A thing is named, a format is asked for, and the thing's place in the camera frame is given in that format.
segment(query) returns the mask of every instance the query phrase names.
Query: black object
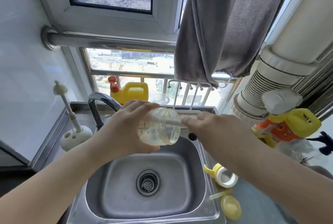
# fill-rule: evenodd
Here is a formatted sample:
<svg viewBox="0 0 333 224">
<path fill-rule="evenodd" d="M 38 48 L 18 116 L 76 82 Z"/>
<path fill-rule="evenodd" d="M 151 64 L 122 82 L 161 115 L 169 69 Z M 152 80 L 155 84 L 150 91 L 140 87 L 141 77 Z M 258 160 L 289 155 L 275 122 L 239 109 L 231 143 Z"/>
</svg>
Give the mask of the black object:
<svg viewBox="0 0 333 224">
<path fill-rule="evenodd" d="M 319 148 L 320 153 L 325 156 L 328 156 L 333 151 L 333 139 L 324 131 L 320 132 L 321 136 L 317 138 L 306 138 L 309 141 L 322 142 L 326 146 Z"/>
<path fill-rule="evenodd" d="M 195 140 L 197 140 L 198 138 L 197 138 L 197 136 L 196 136 L 195 134 L 193 134 L 193 133 L 189 133 L 189 139 L 190 139 L 191 141 L 195 141 Z"/>
</svg>

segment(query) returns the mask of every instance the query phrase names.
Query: faucet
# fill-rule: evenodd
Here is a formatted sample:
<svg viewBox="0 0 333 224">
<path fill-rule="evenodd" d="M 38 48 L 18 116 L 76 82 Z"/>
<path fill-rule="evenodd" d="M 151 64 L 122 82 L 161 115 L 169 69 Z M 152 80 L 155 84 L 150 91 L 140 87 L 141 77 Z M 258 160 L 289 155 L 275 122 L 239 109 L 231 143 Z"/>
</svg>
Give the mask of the faucet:
<svg viewBox="0 0 333 224">
<path fill-rule="evenodd" d="M 122 106 L 115 99 L 101 92 L 94 92 L 88 97 L 88 107 L 94 117 L 96 128 L 98 131 L 101 129 L 101 127 L 103 127 L 104 123 L 102 122 L 100 113 L 98 112 L 96 106 L 96 100 L 103 101 L 106 105 L 111 107 L 115 112 L 117 112 Z"/>
</svg>

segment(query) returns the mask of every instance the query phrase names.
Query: sink drain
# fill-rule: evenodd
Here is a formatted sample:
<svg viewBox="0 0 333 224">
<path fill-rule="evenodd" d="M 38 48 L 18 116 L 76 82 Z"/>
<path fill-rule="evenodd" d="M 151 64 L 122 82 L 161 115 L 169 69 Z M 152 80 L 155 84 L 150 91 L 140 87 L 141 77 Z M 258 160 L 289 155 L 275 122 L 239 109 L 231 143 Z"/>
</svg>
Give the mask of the sink drain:
<svg viewBox="0 0 333 224">
<path fill-rule="evenodd" d="M 153 170 L 144 170 L 136 180 L 136 188 L 144 196 L 151 196 L 160 187 L 160 177 Z"/>
</svg>

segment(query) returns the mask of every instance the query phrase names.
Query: gray towel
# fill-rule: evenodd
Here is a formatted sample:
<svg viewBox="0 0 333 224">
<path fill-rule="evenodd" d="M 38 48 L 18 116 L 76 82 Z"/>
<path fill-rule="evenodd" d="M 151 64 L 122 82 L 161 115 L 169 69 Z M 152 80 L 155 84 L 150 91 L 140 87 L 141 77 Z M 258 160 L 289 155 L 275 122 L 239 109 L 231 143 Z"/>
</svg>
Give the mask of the gray towel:
<svg viewBox="0 0 333 224">
<path fill-rule="evenodd" d="M 249 75 L 281 0 L 187 0 L 174 53 L 177 79 Z"/>
</svg>

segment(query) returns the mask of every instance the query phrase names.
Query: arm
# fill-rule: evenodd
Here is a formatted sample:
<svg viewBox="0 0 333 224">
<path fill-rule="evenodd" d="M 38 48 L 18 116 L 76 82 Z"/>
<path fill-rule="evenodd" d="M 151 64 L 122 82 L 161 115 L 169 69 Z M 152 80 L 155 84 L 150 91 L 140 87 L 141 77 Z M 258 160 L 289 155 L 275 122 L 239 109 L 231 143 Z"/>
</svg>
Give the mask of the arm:
<svg viewBox="0 0 333 224">
<path fill-rule="evenodd" d="M 105 163 L 159 146 L 140 141 L 141 118 L 158 104 L 129 101 L 89 140 L 0 198 L 2 223 L 57 223 L 87 179 Z"/>
<path fill-rule="evenodd" d="M 331 223 L 333 180 L 258 140 L 233 115 L 182 120 L 219 163 L 279 203 L 300 223 Z"/>
</svg>

